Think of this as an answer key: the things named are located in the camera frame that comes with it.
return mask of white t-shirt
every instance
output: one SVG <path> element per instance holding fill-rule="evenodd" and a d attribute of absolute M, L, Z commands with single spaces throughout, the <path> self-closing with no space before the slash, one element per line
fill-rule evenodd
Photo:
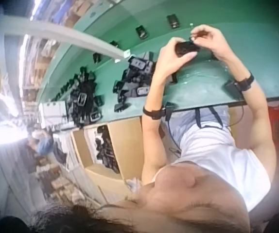
<path fill-rule="evenodd" d="M 215 122 L 202 122 L 220 127 Z M 252 150 L 236 148 L 228 129 L 202 128 L 193 125 L 183 135 L 181 157 L 173 164 L 191 161 L 214 172 L 242 195 L 251 211 L 270 189 L 268 174 Z"/>

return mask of cardboard box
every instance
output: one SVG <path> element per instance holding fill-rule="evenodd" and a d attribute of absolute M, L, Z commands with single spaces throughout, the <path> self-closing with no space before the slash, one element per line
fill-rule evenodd
<path fill-rule="evenodd" d="M 120 174 L 101 164 L 94 164 L 84 129 L 107 125 Z M 93 182 L 100 188 L 114 193 L 129 195 L 131 191 L 125 180 L 141 179 L 144 164 L 144 148 L 140 118 L 114 121 L 107 124 L 87 126 L 71 132 L 79 163 L 85 168 Z"/>

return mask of black cable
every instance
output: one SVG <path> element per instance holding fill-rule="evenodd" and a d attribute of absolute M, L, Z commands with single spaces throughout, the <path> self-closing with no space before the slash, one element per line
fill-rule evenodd
<path fill-rule="evenodd" d="M 178 150 L 179 150 L 180 153 L 181 153 L 180 147 L 179 147 L 178 144 L 175 142 L 175 140 L 174 140 L 174 138 L 173 138 L 173 135 L 172 135 L 172 133 L 171 133 L 170 121 L 168 121 L 168 129 L 169 129 L 169 133 L 170 133 L 171 139 L 174 141 L 176 147 L 178 148 Z"/>
<path fill-rule="evenodd" d="M 244 107 L 243 107 L 243 105 L 241 105 L 241 108 L 242 108 L 242 115 L 241 115 L 240 119 L 239 119 L 236 123 L 233 123 L 233 124 L 231 124 L 231 125 L 228 125 L 227 128 L 232 127 L 232 126 L 235 126 L 235 125 L 239 124 L 239 123 L 242 121 L 242 119 L 243 119 L 243 117 L 244 117 Z"/>

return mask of green table surface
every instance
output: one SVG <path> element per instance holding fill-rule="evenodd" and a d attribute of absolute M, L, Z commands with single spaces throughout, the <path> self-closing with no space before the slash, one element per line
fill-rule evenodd
<path fill-rule="evenodd" d="M 111 9 L 102 9 L 93 22 L 86 13 L 76 24 L 78 30 L 92 34 L 105 41 L 116 40 L 123 50 L 132 54 L 146 51 L 158 52 L 171 37 L 188 38 L 189 24 L 207 23 L 221 29 L 235 53 L 252 71 L 268 98 L 279 97 L 279 5 L 263 1 L 221 0 L 125 0 Z M 172 30 L 166 16 L 175 13 L 181 27 Z M 135 28 L 143 25 L 149 37 L 141 41 Z M 76 46 L 62 45 L 47 70 L 39 92 L 38 101 L 45 102 L 59 91 L 80 66 L 88 66 L 97 77 L 96 95 L 103 95 L 101 121 L 112 121 L 141 115 L 145 98 L 129 98 L 131 106 L 121 113 L 114 113 L 117 95 L 112 93 L 115 80 L 120 80 L 128 63 L 114 63 L 105 58 L 94 65 L 92 52 Z M 231 78 L 227 67 L 210 59 L 210 52 L 202 50 L 196 59 L 178 72 L 178 83 L 166 87 L 164 102 L 177 104 L 177 109 L 236 102 L 223 90 L 223 84 Z"/>

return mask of black wristband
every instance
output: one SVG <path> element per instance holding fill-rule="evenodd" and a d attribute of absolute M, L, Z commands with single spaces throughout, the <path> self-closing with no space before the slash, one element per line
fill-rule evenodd
<path fill-rule="evenodd" d="M 162 106 L 160 110 L 156 111 L 147 111 L 145 107 L 143 107 L 143 113 L 152 118 L 152 120 L 160 120 L 162 117 L 165 116 L 165 107 Z"/>
<path fill-rule="evenodd" d="M 251 88 L 252 83 L 254 82 L 255 78 L 251 73 L 251 76 L 248 79 L 244 79 L 240 82 L 236 82 L 236 86 L 239 88 L 240 91 L 247 91 Z"/>

